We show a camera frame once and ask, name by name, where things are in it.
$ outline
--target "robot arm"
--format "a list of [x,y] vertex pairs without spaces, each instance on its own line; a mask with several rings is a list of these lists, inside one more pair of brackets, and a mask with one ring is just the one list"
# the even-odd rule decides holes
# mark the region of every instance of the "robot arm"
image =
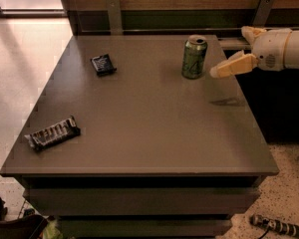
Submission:
[[251,45],[251,54],[237,52],[211,68],[215,78],[251,72],[258,67],[266,71],[299,69],[299,31],[243,27],[242,35]]

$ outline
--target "cable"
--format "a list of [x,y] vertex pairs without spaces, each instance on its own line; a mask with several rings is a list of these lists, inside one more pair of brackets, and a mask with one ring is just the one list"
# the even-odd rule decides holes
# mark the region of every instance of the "cable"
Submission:
[[280,235],[289,235],[291,237],[299,238],[299,226],[295,224],[283,223],[279,220],[269,219],[255,214],[250,217],[250,223],[254,226],[266,229],[265,234],[260,238],[263,238],[269,230]]
[[260,236],[258,239],[264,238],[268,234],[269,231],[270,231],[270,229],[267,228],[266,232],[262,236]]

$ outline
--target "tiled floor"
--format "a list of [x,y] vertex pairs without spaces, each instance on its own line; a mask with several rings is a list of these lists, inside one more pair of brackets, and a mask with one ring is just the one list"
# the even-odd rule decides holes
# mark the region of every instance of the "tiled floor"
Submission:
[[[0,167],[72,36],[67,19],[0,19]],[[249,225],[253,213],[299,225],[299,144],[270,144],[280,168],[260,186],[261,197],[219,239],[258,238],[263,230]],[[0,177],[7,219],[21,209],[23,188]],[[270,232],[266,238],[289,238]]]

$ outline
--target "green soda can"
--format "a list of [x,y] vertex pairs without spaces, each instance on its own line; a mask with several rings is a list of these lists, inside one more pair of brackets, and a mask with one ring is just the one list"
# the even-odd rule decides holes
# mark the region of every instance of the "green soda can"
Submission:
[[185,42],[181,70],[184,77],[197,79],[204,74],[203,62],[207,51],[205,40],[203,36],[191,35]]

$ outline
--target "chocolate bar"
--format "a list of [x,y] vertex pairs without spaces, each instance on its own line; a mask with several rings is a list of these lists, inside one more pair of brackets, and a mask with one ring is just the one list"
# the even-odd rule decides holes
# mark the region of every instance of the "chocolate bar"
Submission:
[[73,116],[42,130],[24,135],[32,148],[41,151],[49,146],[61,143],[81,134]]

